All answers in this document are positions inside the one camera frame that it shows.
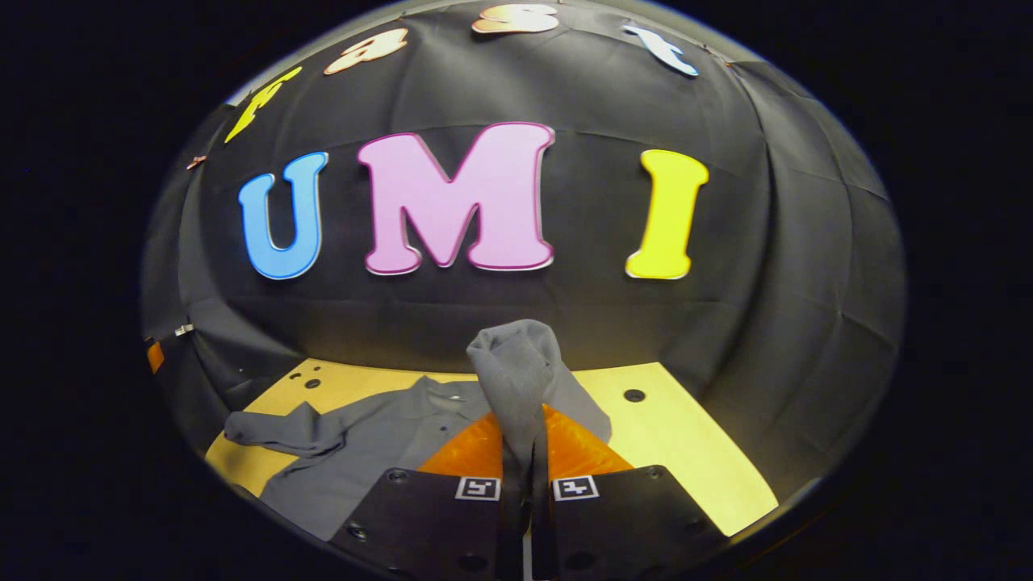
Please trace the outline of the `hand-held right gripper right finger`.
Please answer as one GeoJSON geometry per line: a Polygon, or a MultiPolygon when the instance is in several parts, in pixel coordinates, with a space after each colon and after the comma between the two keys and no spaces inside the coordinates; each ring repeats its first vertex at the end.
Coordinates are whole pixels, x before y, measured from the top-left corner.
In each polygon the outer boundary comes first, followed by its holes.
{"type": "Polygon", "coordinates": [[[536,463],[534,574],[547,581],[671,581],[705,565],[727,537],[665,466],[631,466],[545,406],[536,463]]]}

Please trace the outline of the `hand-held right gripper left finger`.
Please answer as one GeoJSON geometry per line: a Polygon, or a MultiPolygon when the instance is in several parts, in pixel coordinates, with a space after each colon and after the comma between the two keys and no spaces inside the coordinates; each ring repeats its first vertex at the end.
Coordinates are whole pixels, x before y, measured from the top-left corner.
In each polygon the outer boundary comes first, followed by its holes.
{"type": "Polygon", "coordinates": [[[520,581],[519,488],[503,459],[487,412],[417,470],[381,473],[332,547],[388,581],[520,581]]]}

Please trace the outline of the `grey collared shirt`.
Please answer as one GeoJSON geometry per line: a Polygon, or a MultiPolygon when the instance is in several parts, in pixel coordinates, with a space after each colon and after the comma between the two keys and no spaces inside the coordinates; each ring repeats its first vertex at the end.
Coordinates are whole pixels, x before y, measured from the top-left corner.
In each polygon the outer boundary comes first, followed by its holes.
{"type": "Polygon", "coordinates": [[[542,412],[563,412],[608,444],[608,416],[564,364],[552,328],[518,320],[484,328],[467,347],[476,380],[418,378],[405,390],[318,412],[303,402],[284,416],[232,412],[224,435],[295,457],[274,473],[261,501],[305,532],[327,541],[385,470],[418,470],[477,420],[495,412],[503,448],[528,468],[542,412]]]}

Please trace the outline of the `black backdrop cloth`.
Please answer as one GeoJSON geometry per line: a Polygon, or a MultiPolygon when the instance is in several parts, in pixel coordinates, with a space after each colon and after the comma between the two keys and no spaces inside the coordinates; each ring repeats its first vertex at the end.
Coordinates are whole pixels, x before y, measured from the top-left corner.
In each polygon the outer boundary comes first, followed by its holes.
{"type": "Polygon", "coordinates": [[[762,56],[646,0],[403,0],[204,121],[140,319],[194,324],[195,448],[303,359],[469,373],[532,319],[573,371],[674,379],[787,499],[888,390],[906,279],[877,170],[762,56]]]}

